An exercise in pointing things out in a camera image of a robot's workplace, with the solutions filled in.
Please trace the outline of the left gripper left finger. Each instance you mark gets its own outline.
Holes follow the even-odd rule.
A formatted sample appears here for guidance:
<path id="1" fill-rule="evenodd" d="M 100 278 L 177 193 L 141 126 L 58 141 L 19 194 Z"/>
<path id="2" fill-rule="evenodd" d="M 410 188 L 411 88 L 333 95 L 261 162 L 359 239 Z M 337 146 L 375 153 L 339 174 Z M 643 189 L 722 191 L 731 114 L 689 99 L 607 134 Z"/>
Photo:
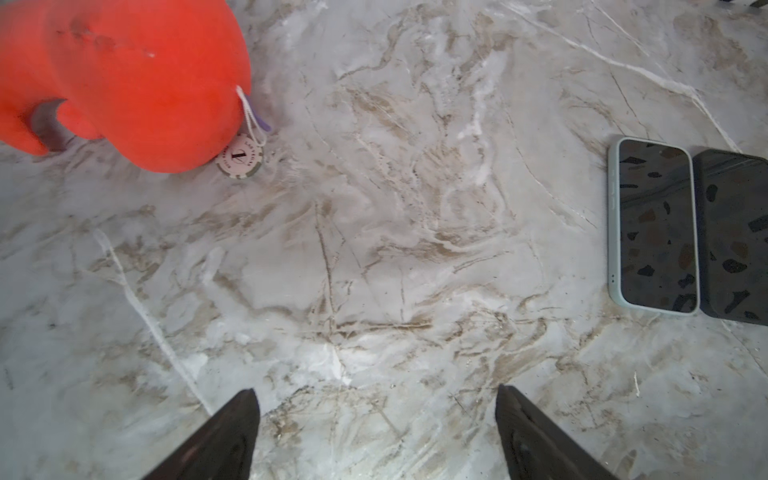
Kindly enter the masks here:
<path id="1" fill-rule="evenodd" d="M 260 418 L 255 391 L 238 392 L 144 480 L 248 480 Z"/>

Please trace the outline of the light blue phone case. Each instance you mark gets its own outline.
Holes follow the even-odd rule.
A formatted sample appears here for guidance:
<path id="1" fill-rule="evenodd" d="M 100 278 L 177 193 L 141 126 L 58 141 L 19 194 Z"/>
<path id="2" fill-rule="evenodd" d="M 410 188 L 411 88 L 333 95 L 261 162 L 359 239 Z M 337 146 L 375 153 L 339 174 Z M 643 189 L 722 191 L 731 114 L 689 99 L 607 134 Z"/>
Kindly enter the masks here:
<path id="1" fill-rule="evenodd" d="M 608 151 L 608 290 L 626 308 L 692 315 L 700 307 L 691 156 L 623 137 Z"/>

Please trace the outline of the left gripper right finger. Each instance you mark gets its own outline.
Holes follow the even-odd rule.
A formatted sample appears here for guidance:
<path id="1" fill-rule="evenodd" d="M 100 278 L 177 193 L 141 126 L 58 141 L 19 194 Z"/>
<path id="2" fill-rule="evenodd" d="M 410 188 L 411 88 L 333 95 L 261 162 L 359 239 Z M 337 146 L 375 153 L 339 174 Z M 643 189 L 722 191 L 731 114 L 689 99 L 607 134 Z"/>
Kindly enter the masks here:
<path id="1" fill-rule="evenodd" d="M 495 419 L 512 479 L 616 480 L 517 388 L 498 387 Z"/>

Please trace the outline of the black phone case camera cutout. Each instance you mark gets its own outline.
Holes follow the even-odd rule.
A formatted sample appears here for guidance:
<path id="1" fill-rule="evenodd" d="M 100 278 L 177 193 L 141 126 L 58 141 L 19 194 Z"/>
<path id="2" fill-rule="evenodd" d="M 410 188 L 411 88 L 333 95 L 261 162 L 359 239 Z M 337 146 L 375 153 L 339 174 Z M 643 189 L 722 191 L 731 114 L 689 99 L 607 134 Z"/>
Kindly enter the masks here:
<path id="1" fill-rule="evenodd" d="M 708 149 L 693 159 L 701 310 L 767 323 L 767 160 Z"/>

